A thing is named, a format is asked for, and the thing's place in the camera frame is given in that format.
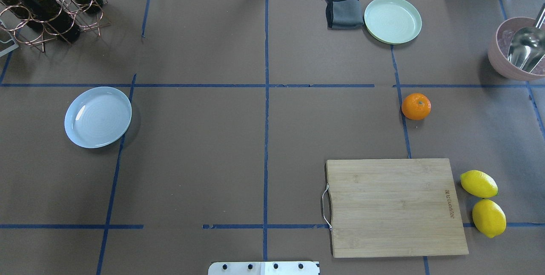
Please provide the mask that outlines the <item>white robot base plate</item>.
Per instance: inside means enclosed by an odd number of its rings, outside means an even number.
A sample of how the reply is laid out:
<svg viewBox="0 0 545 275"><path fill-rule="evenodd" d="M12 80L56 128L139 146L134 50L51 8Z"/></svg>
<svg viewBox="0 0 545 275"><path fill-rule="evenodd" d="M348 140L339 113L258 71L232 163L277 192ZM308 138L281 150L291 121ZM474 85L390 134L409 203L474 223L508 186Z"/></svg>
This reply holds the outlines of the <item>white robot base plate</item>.
<svg viewBox="0 0 545 275"><path fill-rule="evenodd" d="M314 261L245 261L216 262L208 268L209 275L319 275Z"/></svg>

